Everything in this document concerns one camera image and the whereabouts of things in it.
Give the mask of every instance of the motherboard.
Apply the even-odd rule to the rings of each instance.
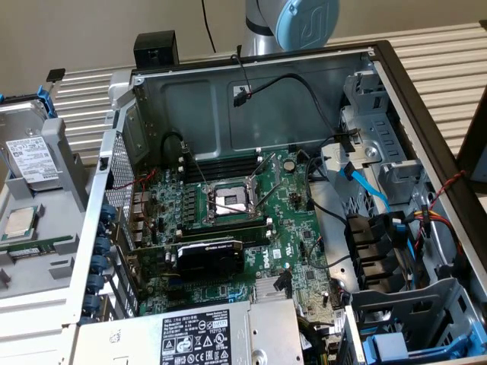
[[[321,236],[314,206],[307,203],[305,163],[287,149],[247,160],[249,175],[243,177],[210,180],[212,167],[203,163],[194,174],[190,164],[179,171],[160,170],[135,194],[132,234],[138,248],[129,261],[136,262],[146,286],[140,315],[258,300],[260,287],[289,274],[282,295],[292,297],[310,321],[330,322],[328,271],[308,262],[325,265],[326,258],[321,245],[308,258]],[[191,182],[202,176],[206,181]],[[218,257],[218,267],[229,272],[207,275],[212,265],[198,263],[204,269],[186,273],[179,266],[192,262],[183,260],[185,248],[208,250],[213,242],[237,247],[231,253],[238,256],[235,262]],[[197,255],[196,261],[212,256]]]

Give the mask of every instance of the green circuit board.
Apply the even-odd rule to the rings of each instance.
[[[148,288],[148,298],[140,305],[140,315],[163,313],[193,304],[249,300],[257,279],[277,279],[282,270],[288,268],[292,273],[293,299],[301,306],[306,317],[320,321],[332,318],[331,306],[323,306],[323,292],[329,290],[328,272],[309,266],[300,251],[300,242],[310,249],[320,237],[315,211],[307,210],[305,165],[298,164],[296,153],[289,153],[288,150],[267,151],[262,156],[266,158],[271,153],[275,153],[273,161],[277,161],[278,166],[268,163],[257,175],[257,191],[259,198],[270,191],[275,185],[276,169],[279,169],[281,183],[259,210],[262,216],[272,219],[272,237],[268,245],[245,249],[245,268],[231,280],[184,282],[178,277],[161,275],[158,271],[157,262],[164,250],[171,245],[174,249],[177,246],[174,235],[178,223],[183,223],[185,227],[203,227],[207,212],[203,183],[183,185],[170,171],[157,175],[158,183],[148,187],[148,191],[158,197],[158,203],[151,207],[149,217],[155,221],[162,217],[164,231],[157,233],[156,245],[154,237],[143,235],[141,247],[134,251],[145,270],[143,275]],[[283,169],[283,163],[287,160],[295,162],[293,173]],[[293,193],[300,197],[298,203],[290,201]],[[246,229],[220,232],[213,236],[265,239],[266,231],[267,228]],[[311,257],[321,265],[326,264],[324,254],[318,249]]]

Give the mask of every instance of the warning label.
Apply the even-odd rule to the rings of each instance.
[[[161,365],[231,365],[229,310],[163,319]]]
[[[7,141],[7,147],[28,183],[58,178],[56,165],[42,137]]]

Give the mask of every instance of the blue clip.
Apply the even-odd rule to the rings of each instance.
[[[37,96],[40,99],[44,100],[44,104],[46,105],[47,113],[49,114],[49,116],[51,118],[57,118],[58,114],[54,110],[53,100],[51,99],[49,93],[43,89],[42,85],[39,86],[39,90],[37,91]]]

